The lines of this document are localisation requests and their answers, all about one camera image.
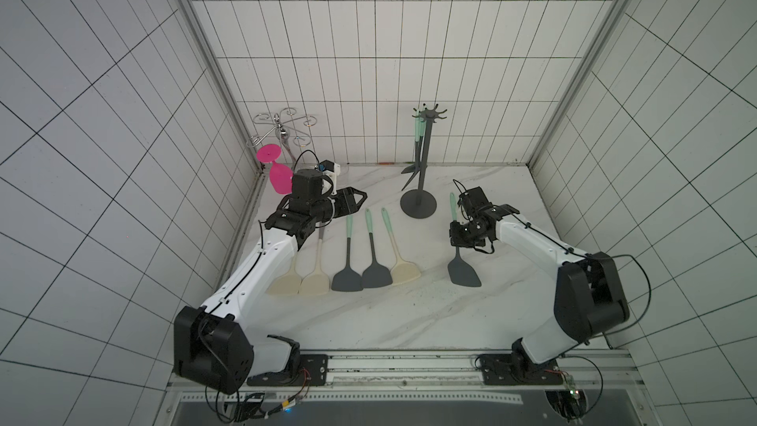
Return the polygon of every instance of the tile wall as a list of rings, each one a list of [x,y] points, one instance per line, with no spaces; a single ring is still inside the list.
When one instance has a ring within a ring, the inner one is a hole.
[[[564,241],[649,274],[610,340],[666,426],[757,416],[756,65],[755,0],[632,0],[533,168]]]
[[[152,424],[251,186],[177,0],[0,0],[3,424]]]
[[[448,109],[431,161],[527,161],[612,2],[192,1],[251,135],[294,107],[340,163],[411,159],[419,103]]]

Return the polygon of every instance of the beige spatula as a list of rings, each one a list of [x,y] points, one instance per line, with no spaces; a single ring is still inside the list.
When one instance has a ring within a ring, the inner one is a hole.
[[[316,249],[316,269],[313,273],[302,280],[300,294],[314,296],[328,293],[328,275],[321,270],[321,246],[323,245],[323,232],[325,227],[318,229],[318,248]]]
[[[266,293],[278,296],[291,296],[293,294],[297,294],[298,290],[300,289],[302,277],[300,277],[297,274],[297,271],[295,271],[296,266],[297,253],[295,253],[295,256],[291,260],[291,267],[289,267],[289,271],[274,280],[270,284],[270,287],[268,287],[268,289],[266,290]]]
[[[397,257],[397,262],[392,267],[392,285],[417,280],[421,276],[421,270],[418,269],[418,265],[415,263],[402,260],[400,251],[397,249],[397,242],[394,240],[392,222],[389,220],[389,213],[386,208],[381,208],[381,214],[384,216],[384,224],[386,224],[386,230],[389,232],[389,240],[392,241],[394,256]]]

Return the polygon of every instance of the mint green handle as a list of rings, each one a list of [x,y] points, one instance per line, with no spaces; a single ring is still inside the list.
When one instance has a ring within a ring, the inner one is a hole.
[[[452,207],[452,220],[457,221],[457,204],[455,204],[455,194],[449,193],[449,206]]]
[[[386,230],[391,234],[392,233],[392,221],[389,220],[389,213],[387,212],[385,207],[381,208],[381,215],[384,216],[384,224],[386,224]]]
[[[373,217],[371,217],[371,210],[365,210],[365,223],[368,224],[368,232],[373,232]]]

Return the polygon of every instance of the marble countertop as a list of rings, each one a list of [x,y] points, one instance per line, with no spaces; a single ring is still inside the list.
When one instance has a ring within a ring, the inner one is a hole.
[[[447,274],[447,264],[455,255],[448,235],[449,193],[457,195],[452,178],[468,189],[481,186],[492,203],[516,207],[556,237],[525,166],[429,166],[425,189],[436,197],[437,209],[427,219],[402,213],[401,188],[410,175],[401,175],[400,170],[402,166],[342,167],[337,187],[353,186],[368,193],[364,207],[353,216],[351,265],[360,273],[370,264],[364,210],[370,208],[376,256],[388,268],[393,266],[392,245],[381,216],[385,207],[402,258],[420,267],[421,278],[396,287],[331,291],[320,297],[264,294],[254,307],[256,325],[297,340],[303,349],[508,349],[550,316],[554,281],[504,243],[494,244],[493,255],[461,250],[462,258],[478,272],[480,288],[452,284]],[[416,187],[417,179],[409,189]],[[253,221],[267,218],[282,198],[270,183],[266,185]],[[241,260],[260,235],[253,229],[248,237]],[[302,276],[313,270],[317,240],[316,232],[300,250],[297,271]],[[335,219],[326,228],[321,258],[329,276],[345,267],[346,246],[346,218]],[[596,339],[591,348],[607,345],[604,339]]]

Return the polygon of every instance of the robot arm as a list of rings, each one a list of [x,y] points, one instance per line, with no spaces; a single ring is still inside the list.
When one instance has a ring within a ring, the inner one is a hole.
[[[490,203],[480,187],[460,194],[459,204],[468,223],[449,226],[453,246],[477,249],[486,238],[508,243],[556,282],[553,315],[513,344],[516,377],[541,370],[558,355],[628,320],[628,304],[611,257],[552,240],[512,206]]]
[[[353,187],[333,191],[333,180],[315,169],[295,173],[291,194],[266,220],[265,230],[261,227],[252,253],[202,306],[185,306],[176,316],[175,373],[226,394],[238,391],[250,376],[296,376],[299,344],[257,329],[254,301],[291,262],[316,223],[356,213],[366,197]]]

